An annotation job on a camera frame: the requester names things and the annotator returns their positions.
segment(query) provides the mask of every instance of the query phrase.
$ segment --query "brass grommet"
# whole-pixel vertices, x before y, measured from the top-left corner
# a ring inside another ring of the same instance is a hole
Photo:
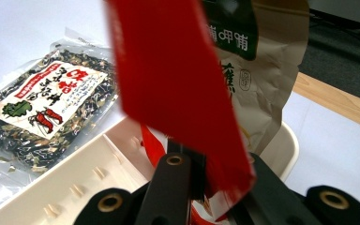
[[[334,197],[338,200],[338,202],[334,202],[330,200],[330,197]],[[330,191],[330,190],[324,190],[320,193],[321,200],[336,209],[344,210],[350,207],[349,202],[344,198],[343,196],[337,194],[336,192]]]
[[[169,165],[178,166],[178,165],[183,164],[183,158],[179,157],[179,156],[172,156],[172,157],[166,158],[166,162]]]
[[[98,202],[97,208],[103,213],[110,213],[119,208],[122,205],[122,202],[123,199],[121,195],[117,193],[108,194]]]

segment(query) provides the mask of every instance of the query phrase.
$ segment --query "red card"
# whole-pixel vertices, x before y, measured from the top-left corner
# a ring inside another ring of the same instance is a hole
[[[221,217],[255,175],[200,2],[108,2],[125,113],[206,155],[206,194]]]

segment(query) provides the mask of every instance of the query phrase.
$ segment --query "white plastic tray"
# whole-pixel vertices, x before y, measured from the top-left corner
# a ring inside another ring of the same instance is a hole
[[[156,135],[166,146],[162,135]],[[0,224],[72,224],[93,195],[106,188],[130,192],[154,168],[140,146],[138,123],[125,118],[0,205]],[[298,143],[282,124],[261,157],[283,180],[297,159]]]

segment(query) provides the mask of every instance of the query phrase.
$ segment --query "plastic bag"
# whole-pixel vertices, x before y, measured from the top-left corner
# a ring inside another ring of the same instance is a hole
[[[282,109],[306,50],[308,4],[202,2],[245,144],[259,155],[281,126]]]
[[[32,172],[51,168],[117,98],[111,50],[67,33],[0,90],[0,150]]]

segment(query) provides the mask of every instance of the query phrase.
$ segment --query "printed label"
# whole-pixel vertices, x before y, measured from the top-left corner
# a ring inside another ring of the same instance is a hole
[[[241,69],[241,71],[239,71],[239,87],[241,87],[242,90],[247,91],[251,84],[252,76],[250,75],[250,72],[246,69]]]
[[[246,60],[256,58],[258,28],[250,0],[202,0],[209,24],[207,30],[215,45]]]
[[[54,61],[0,101],[0,119],[50,139],[106,77],[88,67]]]

